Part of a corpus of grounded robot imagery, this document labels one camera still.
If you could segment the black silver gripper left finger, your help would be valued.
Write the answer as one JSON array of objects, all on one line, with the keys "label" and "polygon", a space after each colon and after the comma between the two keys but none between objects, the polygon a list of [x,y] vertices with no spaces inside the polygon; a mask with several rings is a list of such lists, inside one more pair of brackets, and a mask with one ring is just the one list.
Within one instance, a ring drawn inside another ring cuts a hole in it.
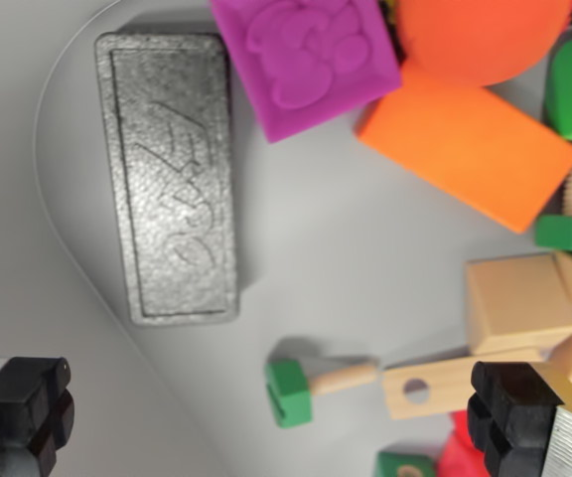
[{"label": "black silver gripper left finger", "polygon": [[0,358],[0,476],[49,476],[70,440],[67,359]]}]

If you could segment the black silver gripper right finger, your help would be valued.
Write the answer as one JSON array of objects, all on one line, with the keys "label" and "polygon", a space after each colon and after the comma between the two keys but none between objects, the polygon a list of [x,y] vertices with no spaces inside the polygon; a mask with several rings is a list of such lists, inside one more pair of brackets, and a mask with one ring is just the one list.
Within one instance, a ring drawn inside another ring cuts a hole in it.
[{"label": "black silver gripper right finger", "polygon": [[467,423],[492,476],[572,476],[572,383],[547,363],[484,362]]}]

